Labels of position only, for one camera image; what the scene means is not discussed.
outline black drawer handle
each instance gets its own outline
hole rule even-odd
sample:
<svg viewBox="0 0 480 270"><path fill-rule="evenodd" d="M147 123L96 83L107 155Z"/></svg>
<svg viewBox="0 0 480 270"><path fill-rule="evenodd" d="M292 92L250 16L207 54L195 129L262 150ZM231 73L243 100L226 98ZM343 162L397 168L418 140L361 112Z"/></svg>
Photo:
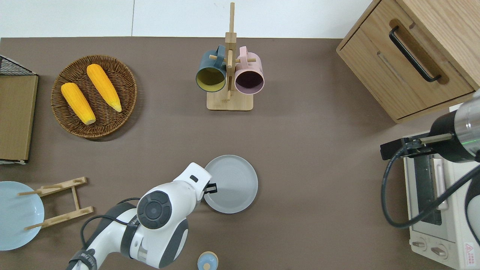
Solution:
<svg viewBox="0 0 480 270"><path fill-rule="evenodd" d="M392 31L390 31L390 34L388 36L392 40L393 44L400 50L400 52L405 56L405 58L412 64L412 66L417 70L418 73L422 76L423 79L427 82L434 82L438 79L440 79L440 75L436 76L435 78L430 77L428 73L425 71L425 69L418 63L418 61L413 57L413 55L403 46L402 42L395 36L395 31L398 29L398 25L395 26Z"/></svg>

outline wooden base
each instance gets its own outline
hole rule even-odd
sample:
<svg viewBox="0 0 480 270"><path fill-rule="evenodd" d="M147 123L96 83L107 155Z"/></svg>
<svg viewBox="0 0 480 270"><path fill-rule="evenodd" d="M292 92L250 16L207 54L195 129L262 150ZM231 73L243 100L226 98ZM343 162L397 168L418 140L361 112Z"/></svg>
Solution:
<svg viewBox="0 0 480 270"><path fill-rule="evenodd" d="M73 202L74 202L75 208L76 208L75 211L72 211L72 212L69 212L69 213L66 213L66 214L62 214L62 215L59 215L59 216L56 216L56 217L53 217L53 218L50 218L50 219L46 219L42 223L38 223L38 224L35 224L35 225L32 225L32 226L25 227L24 230L30 230L30 229L40 227L40 226L42 228L45 228L45 227L49 227L51 225L58 224L60 222L64 222L64 221L67 221L67 220L71 220L71 219L78 218L80 216L92 213L93 212L93 207L91 207L91 206L80 209L80 205L78 204L77 192L75 190L76 186L78 186L80 184L85 184L86 182L87 182L87 179L85 177L80 177L80 178L76 178L76 179L73 179L73 180L68 180L68 181L65 181L65 182L62 182L62 183L58 183L58 184L44 185L44 186L41 186L37 190L29 191L29 192L21 192L21 193L17 194L18 196L24 196L24 195L29 195L29 194L38 194L40 197L43 197L43 196L50 195L50 194L55 193L55 192L59 192L59 191L71 188L72 193L73 193Z"/></svg>
<svg viewBox="0 0 480 270"><path fill-rule="evenodd" d="M225 86L215 93L207 93L207 108L209 110L240 110L253 109L253 95L245 95L237 90L230 92L230 100L227 100L228 90Z"/></svg>

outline oven window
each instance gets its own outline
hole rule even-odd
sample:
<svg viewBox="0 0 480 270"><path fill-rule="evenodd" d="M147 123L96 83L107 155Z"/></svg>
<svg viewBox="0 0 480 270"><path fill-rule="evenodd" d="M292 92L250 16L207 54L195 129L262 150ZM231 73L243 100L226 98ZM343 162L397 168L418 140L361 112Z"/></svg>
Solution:
<svg viewBox="0 0 480 270"><path fill-rule="evenodd" d="M435 196L435 172L433 171L433 155L416 156L414 159L415 178L417 180L417 201L419 212L425 209L428 204L436 199ZM435 209L421 221L442 225L442 214Z"/></svg>

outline mug handle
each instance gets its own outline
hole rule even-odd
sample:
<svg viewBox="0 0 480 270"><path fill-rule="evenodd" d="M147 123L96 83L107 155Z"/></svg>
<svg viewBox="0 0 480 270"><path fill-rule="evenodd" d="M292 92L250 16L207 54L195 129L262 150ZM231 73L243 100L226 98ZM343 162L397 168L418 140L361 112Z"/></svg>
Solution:
<svg viewBox="0 0 480 270"><path fill-rule="evenodd" d="M216 49L216 60L215 60L214 66L219 69L223 64L224 58L225 58L225 46L218 45L218 48Z"/></svg>
<svg viewBox="0 0 480 270"><path fill-rule="evenodd" d="M248 68L248 60L247 60L247 46L240 47L240 68L246 69Z"/></svg>

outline white wall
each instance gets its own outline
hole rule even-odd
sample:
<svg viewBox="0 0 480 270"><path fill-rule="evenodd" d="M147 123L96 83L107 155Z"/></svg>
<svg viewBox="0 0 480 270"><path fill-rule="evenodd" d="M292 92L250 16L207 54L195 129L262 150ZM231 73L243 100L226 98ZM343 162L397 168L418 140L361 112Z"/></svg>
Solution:
<svg viewBox="0 0 480 270"><path fill-rule="evenodd" d="M343 38L372 0L235 0L238 37ZM0 0L0 37L224 37L231 0Z"/></svg>

